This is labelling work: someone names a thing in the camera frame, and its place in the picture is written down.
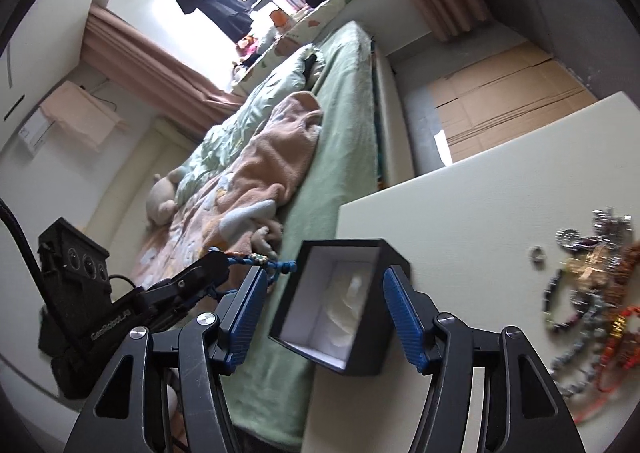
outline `plush toy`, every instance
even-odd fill
[[[158,173],[154,175],[155,184],[146,198],[146,217],[156,226],[165,226],[173,220],[178,210],[175,190],[186,173],[186,168],[179,167],[164,178]]]

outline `blue gripper pad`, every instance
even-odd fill
[[[244,363],[266,296],[267,275],[264,271],[260,271],[229,330],[225,362],[233,370]]]
[[[429,359],[424,353],[424,328],[392,269],[385,271],[383,291],[406,360],[416,367],[418,372],[423,373],[429,365]]]

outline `camera lens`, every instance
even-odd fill
[[[89,275],[91,279],[95,279],[94,259],[89,255],[84,255],[82,263],[84,264],[84,271]]]
[[[66,255],[69,259],[69,265],[71,265],[73,269],[76,269],[76,271],[80,269],[80,257],[73,247],[69,248],[69,250],[66,252]]]
[[[101,263],[98,264],[98,277],[102,281],[108,281],[109,280],[109,277],[107,276],[107,271],[105,271],[104,265],[101,264]]]

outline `metal screw cap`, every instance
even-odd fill
[[[518,327],[507,327],[505,328],[507,336],[511,339],[519,339],[522,337],[522,330]]]
[[[129,337],[131,337],[131,339],[140,339],[140,338],[143,338],[145,335],[146,335],[145,327],[133,327],[129,331]]]
[[[449,312],[441,312],[440,314],[438,314],[437,319],[438,323],[440,323],[441,325],[448,325],[455,321],[456,317]]]
[[[217,319],[215,314],[211,312],[203,312],[198,316],[198,324],[200,325],[210,325]]]

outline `jewelry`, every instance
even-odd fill
[[[558,391],[560,395],[562,395],[566,399],[570,399],[576,393],[582,393],[589,384],[591,384],[597,376],[596,367],[600,364],[600,351],[602,349],[601,343],[596,343],[593,347],[593,356],[591,357],[590,365],[586,371],[581,370],[584,374],[584,379],[578,383],[571,383],[566,386],[562,386],[558,380],[558,373],[564,369],[579,353],[581,353],[587,346],[590,341],[594,338],[601,338],[603,335],[606,335],[606,332],[603,328],[604,319],[600,315],[600,312],[604,309],[604,301],[602,296],[597,293],[591,293],[593,297],[593,302],[591,303],[591,308],[587,311],[584,317],[584,328],[585,330],[580,332],[580,337],[574,341],[572,346],[569,348],[567,352],[561,354],[551,361],[551,368],[549,369],[549,374],[551,378],[558,386]]]
[[[529,258],[531,259],[533,265],[542,268],[542,266],[545,264],[546,259],[544,249],[539,245],[531,247],[531,249],[529,250]]]
[[[587,239],[575,242],[567,249],[572,255],[579,255],[580,253],[587,253],[595,249],[599,245],[601,239],[599,237],[589,237]]]
[[[209,251],[218,251],[217,247],[209,247]],[[259,255],[258,253],[240,253],[239,251],[227,251],[226,258],[229,265],[258,265],[265,269],[267,272],[267,285],[271,286],[275,283],[280,274],[295,273],[297,270],[296,262],[291,261],[276,261],[270,259],[268,256]],[[207,287],[207,295],[220,301],[226,294],[231,292],[237,292],[236,290],[217,290],[213,285]]]
[[[633,241],[631,216],[613,216],[613,209],[595,210],[592,213],[593,230],[607,243],[610,249],[620,248]]]
[[[626,329],[626,319],[632,315],[637,315],[640,317],[640,306],[628,306],[623,311],[621,311],[620,314],[618,314],[618,316],[616,317],[615,321],[613,321],[609,339],[607,340],[607,344],[604,348],[602,356],[600,357],[600,364],[596,367],[596,388],[604,393],[610,393],[617,388],[617,386],[603,388],[601,384],[602,374],[607,369],[607,365],[615,355],[616,350],[620,345],[620,341],[622,341],[622,337]],[[634,353],[634,355],[625,362],[623,369],[629,370],[633,366],[635,366],[637,356],[640,357],[640,353],[638,353],[638,351],[636,351],[636,353]]]
[[[640,242],[629,245],[622,250],[620,257],[612,258],[608,271],[611,281],[604,290],[604,301],[607,303],[606,317],[613,323],[620,311],[620,305],[626,296],[628,282],[636,265],[640,262]]]
[[[575,314],[571,316],[564,323],[556,323],[551,315],[551,298],[554,292],[558,289],[558,285],[564,276],[564,269],[558,269],[556,271],[556,275],[551,278],[549,284],[546,287],[545,293],[543,295],[542,302],[542,310],[543,316],[545,318],[545,327],[548,331],[557,334],[558,332],[566,332],[570,328],[574,327],[578,321],[587,313],[590,304],[591,304],[591,296],[588,296],[587,299],[584,298],[583,295],[580,296],[581,300],[579,305],[576,303],[575,306]]]
[[[605,245],[597,245],[586,256],[585,260],[571,258],[566,263],[569,272],[577,274],[578,291],[601,289],[607,284],[605,262],[609,251]]]
[[[640,331],[635,334],[624,334],[618,348],[618,366],[620,368],[624,367],[638,351],[640,351]]]
[[[561,229],[560,231],[556,231],[556,242],[560,247],[568,251],[570,251],[572,245],[580,239],[580,233],[575,229]]]

